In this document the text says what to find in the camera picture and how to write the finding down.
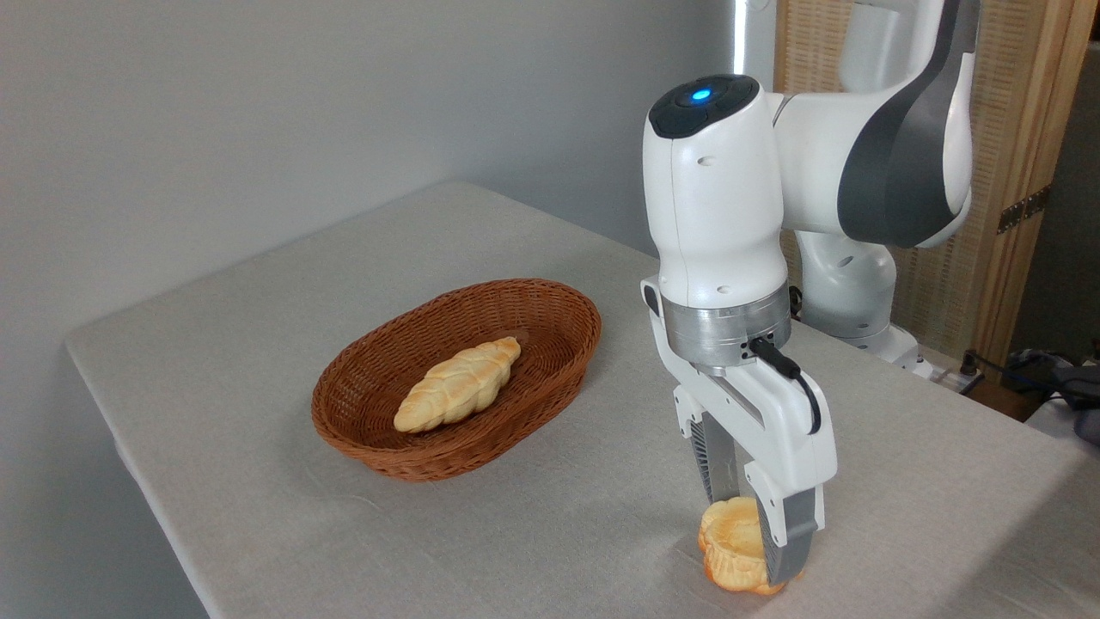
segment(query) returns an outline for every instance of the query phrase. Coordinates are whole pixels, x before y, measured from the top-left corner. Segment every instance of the brown wicker basket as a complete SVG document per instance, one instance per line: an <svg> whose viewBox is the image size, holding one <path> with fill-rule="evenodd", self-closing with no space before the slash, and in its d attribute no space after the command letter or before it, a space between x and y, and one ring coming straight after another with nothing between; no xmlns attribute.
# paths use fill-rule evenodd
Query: brown wicker basket
<svg viewBox="0 0 1100 619"><path fill-rule="evenodd" d="M497 279L451 290L340 353L314 389L314 427L341 453L389 477L461 475L507 452L573 401L601 324L592 300L558 281ZM522 351L490 408L426 433L394 430L397 407L432 366L506 336Z"/></svg>

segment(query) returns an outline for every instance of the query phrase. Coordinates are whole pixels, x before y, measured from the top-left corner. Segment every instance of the cable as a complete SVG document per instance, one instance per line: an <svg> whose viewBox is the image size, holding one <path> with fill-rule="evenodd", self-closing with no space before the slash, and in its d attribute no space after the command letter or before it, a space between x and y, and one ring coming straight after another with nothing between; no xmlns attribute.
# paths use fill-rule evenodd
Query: cable
<svg viewBox="0 0 1100 619"><path fill-rule="evenodd" d="M1023 375L1019 375L1019 374L1016 374L1016 373L1014 373L1014 372L1012 372L1012 371L1010 371L1008 368L1004 368L1002 366L999 366L999 365L990 362L989 360L982 357L981 355L978 355L978 353L976 351L974 351L974 350L967 351L966 355L969 355L970 357L974 357L975 360L981 362L982 364L989 366L990 368L993 368L994 371L997 371L997 372L1001 373L1002 375L1011 378L1012 380L1016 380L1016 382L1020 382L1020 383L1023 383L1023 384L1026 384L1026 385L1031 385L1033 387L1036 387L1038 389L1043 389L1043 390L1046 390L1046 391L1049 391L1049 393L1058 393L1058 394L1063 394L1065 396L1072 396L1074 398L1080 398L1081 400L1086 400L1086 401L1090 401L1090 402L1097 399L1097 397L1096 397L1094 394L1084 394L1084 393L1080 393L1080 391L1074 391L1072 389L1066 389L1065 387L1057 387L1057 386L1054 386L1054 385L1049 385L1049 384L1046 384L1046 383L1042 383L1042 382L1038 382L1038 380L1034 380L1034 379L1027 378L1027 377L1025 377ZM1100 385L1100 383L1098 383L1098 382L1092 382L1092 380L1088 380L1088 379L1071 379L1071 380L1077 380L1079 383L1087 383L1087 384L1090 384L1090 385Z"/></svg>
<svg viewBox="0 0 1100 619"><path fill-rule="evenodd" d="M806 398L810 399L810 412L814 416L814 421L810 424L810 434L817 434L817 431L822 429L822 410L817 406L817 398L814 397L814 390L810 389L810 384L802 378L801 373L794 377L794 380L799 382L802 390L806 393Z"/></svg>
<svg viewBox="0 0 1100 619"><path fill-rule="evenodd" d="M810 388L810 384L806 379L802 378L802 368L794 363L790 357L784 356L776 349L776 345L768 342L762 338L755 339L749 343L749 351L756 354L757 357L763 360L766 364L776 368L776 372L790 380L799 382L802 386L802 390L806 393L806 399L810 400L810 412L813 416L813 421L810 423L810 434L817 434L817 431L822 429L822 410L821 406L817 405L817 398L814 397L814 390Z"/></svg>

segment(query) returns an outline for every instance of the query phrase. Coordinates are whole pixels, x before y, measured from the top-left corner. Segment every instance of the pastry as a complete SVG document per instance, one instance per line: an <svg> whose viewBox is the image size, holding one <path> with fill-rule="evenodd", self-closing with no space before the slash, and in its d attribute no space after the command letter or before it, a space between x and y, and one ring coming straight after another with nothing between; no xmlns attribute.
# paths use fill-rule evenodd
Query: pastry
<svg viewBox="0 0 1100 619"><path fill-rule="evenodd" d="M754 498L734 497L707 508L698 528L698 548L706 577L724 589L770 596L785 585L768 584L760 512Z"/></svg>
<svg viewBox="0 0 1100 619"><path fill-rule="evenodd" d="M398 432L426 432L484 411L496 400L519 357L514 338L466 349L428 371L397 409Z"/></svg>

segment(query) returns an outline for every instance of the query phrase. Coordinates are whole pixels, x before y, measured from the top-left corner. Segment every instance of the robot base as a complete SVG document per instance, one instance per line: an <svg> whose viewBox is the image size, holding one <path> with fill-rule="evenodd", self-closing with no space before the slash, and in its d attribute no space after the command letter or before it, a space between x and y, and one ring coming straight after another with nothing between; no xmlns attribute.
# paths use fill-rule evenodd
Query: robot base
<svg viewBox="0 0 1100 619"><path fill-rule="evenodd" d="M891 324L881 332L866 338L838 338L837 340L909 371L921 378L932 379L934 368L932 364L921 357L916 339L897 325Z"/></svg>

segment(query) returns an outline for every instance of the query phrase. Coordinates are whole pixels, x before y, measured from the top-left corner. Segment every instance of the wooden cabinet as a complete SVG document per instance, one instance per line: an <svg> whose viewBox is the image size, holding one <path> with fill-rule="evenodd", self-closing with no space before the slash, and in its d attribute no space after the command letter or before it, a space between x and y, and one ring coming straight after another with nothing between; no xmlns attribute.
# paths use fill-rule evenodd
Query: wooden cabinet
<svg viewBox="0 0 1100 619"><path fill-rule="evenodd" d="M893 322L956 360L1004 361L1097 0L983 0L971 97L974 205L934 248L892 250ZM839 90L851 3L779 0L776 89ZM784 237L796 280L798 245Z"/></svg>

